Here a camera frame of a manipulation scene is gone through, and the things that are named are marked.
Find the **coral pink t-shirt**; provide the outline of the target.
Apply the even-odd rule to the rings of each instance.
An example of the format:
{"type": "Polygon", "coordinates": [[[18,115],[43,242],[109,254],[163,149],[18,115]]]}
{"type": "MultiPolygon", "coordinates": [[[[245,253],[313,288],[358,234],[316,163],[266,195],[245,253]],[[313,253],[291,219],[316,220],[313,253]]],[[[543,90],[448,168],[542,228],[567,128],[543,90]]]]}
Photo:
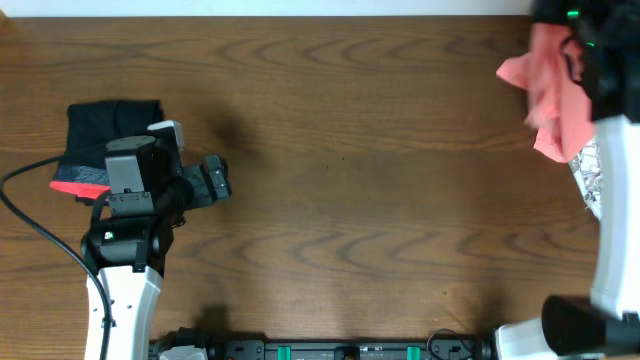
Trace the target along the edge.
{"type": "Polygon", "coordinates": [[[505,60],[496,75],[527,93],[525,123],[537,131],[534,148],[567,163],[594,137],[591,101],[578,82],[584,50],[570,28],[535,23],[528,52],[505,60]]]}

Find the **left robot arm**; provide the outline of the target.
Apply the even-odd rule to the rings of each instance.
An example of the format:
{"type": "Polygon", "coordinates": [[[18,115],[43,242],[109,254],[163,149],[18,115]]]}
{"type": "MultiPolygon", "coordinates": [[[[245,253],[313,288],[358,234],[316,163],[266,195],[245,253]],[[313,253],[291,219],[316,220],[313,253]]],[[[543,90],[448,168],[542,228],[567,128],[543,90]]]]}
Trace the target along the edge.
{"type": "Polygon", "coordinates": [[[185,212],[231,196],[226,161],[209,155],[185,167],[174,140],[111,141],[110,185],[96,200],[81,241],[89,269],[87,359],[145,359],[173,231],[185,212]]]}

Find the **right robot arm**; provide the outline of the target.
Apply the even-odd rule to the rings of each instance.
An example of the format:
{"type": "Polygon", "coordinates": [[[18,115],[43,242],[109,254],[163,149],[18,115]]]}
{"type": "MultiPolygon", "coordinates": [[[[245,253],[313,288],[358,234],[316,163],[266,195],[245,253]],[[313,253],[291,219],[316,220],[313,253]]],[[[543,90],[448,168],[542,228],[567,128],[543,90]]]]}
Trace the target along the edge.
{"type": "Polygon", "coordinates": [[[600,240],[588,296],[549,296],[540,317],[498,327],[490,359],[585,359],[639,352],[639,4],[535,1],[582,51],[569,78],[591,102],[600,161],[600,240]]]}

